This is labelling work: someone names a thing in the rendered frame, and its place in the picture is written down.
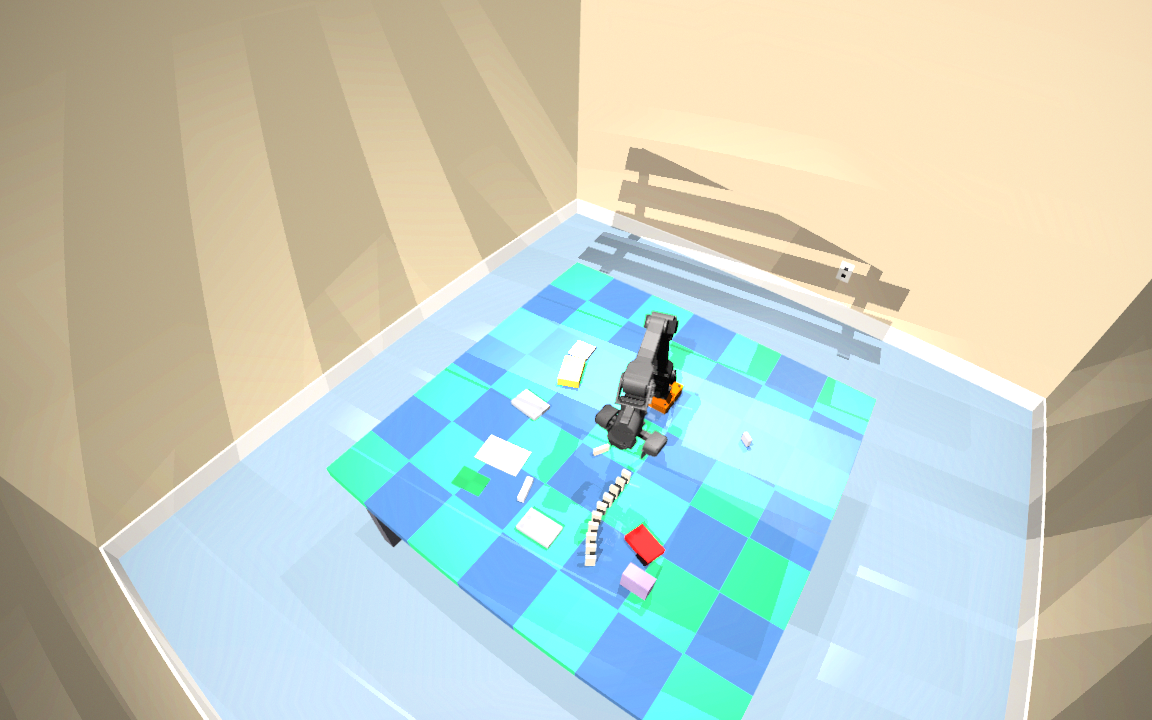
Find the red rectangular block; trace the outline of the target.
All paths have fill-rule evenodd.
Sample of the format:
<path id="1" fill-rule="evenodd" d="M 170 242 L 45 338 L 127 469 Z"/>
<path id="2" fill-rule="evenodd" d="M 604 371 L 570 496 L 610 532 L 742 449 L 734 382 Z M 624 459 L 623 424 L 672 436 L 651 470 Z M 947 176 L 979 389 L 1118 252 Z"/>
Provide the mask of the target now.
<path id="1" fill-rule="evenodd" d="M 639 555 L 639 559 L 643 560 L 645 564 L 650 564 L 650 562 L 653 562 L 662 555 L 664 551 L 666 551 L 652 536 L 652 532 L 646 530 L 646 526 L 643 524 L 631 530 L 631 532 L 626 536 L 626 541 L 628 543 L 628 546 L 631 546 L 637 555 Z"/>

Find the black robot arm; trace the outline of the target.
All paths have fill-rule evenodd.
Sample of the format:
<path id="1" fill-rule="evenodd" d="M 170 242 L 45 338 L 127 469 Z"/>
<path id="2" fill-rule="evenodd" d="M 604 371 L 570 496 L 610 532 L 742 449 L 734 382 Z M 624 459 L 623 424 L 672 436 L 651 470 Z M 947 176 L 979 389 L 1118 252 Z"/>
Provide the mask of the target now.
<path id="1" fill-rule="evenodd" d="M 668 359 L 669 340 L 679 329 L 677 314 L 652 310 L 652 314 L 646 314 L 644 328 L 646 332 L 637 357 L 628 363 L 620 377 L 614 404 L 621 406 L 621 409 L 607 434 L 609 444 L 620 450 L 634 448 L 637 429 L 647 407 L 652 406 L 652 397 L 666 400 L 677 379 L 675 364 Z M 626 396 L 620 396 L 622 388 Z"/>

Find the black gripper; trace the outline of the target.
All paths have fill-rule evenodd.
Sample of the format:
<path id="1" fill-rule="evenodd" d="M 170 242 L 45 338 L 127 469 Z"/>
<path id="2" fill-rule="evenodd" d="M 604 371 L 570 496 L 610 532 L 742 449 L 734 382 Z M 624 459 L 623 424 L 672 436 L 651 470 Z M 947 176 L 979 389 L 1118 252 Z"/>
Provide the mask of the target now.
<path id="1" fill-rule="evenodd" d="M 620 414 L 620 409 L 617 409 L 617 407 L 613 407 L 611 404 L 604 406 L 602 410 L 600 410 L 599 414 L 596 414 L 594 423 L 596 425 L 599 425 L 599 427 L 607 430 L 607 432 L 609 433 L 611 429 L 613 427 L 614 420 L 616 420 L 617 414 Z M 641 427 L 637 429 L 637 437 L 644 439 L 645 441 L 643 445 L 643 454 L 641 454 L 641 460 L 643 460 L 645 455 L 657 457 L 660 454 L 660 450 L 664 450 L 664 447 L 666 447 L 668 442 L 667 435 L 660 434 L 658 430 L 653 430 L 652 433 L 646 432 L 646 430 L 643 429 L 644 424 L 645 420 L 643 416 L 643 420 L 641 420 Z"/>

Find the purple rectangular block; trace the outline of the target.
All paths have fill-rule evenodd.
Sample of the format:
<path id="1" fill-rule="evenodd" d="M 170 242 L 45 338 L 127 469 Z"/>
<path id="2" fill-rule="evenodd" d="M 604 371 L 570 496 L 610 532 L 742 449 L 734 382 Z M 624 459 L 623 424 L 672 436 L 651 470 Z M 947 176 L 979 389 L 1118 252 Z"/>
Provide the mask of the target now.
<path id="1" fill-rule="evenodd" d="M 653 591 L 655 582 L 655 577 L 650 577 L 649 573 L 641 570 L 634 562 L 630 562 L 622 574 L 620 585 L 623 585 L 627 591 L 637 594 L 641 600 L 645 601 L 650 592 Z"/>

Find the yellow rectangular block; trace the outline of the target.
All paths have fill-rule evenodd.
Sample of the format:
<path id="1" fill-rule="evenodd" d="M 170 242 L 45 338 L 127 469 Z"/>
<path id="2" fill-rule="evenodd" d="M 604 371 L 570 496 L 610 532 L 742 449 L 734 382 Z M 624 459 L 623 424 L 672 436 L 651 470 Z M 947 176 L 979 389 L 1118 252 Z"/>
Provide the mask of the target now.
<path id="1" fill-rule="evenodd" d="M 582 372 L 584 372 L 586 357 L 575 357 L 564 355 L 561 372 L 558 376 L 558 386 L 579 388 Z"/>

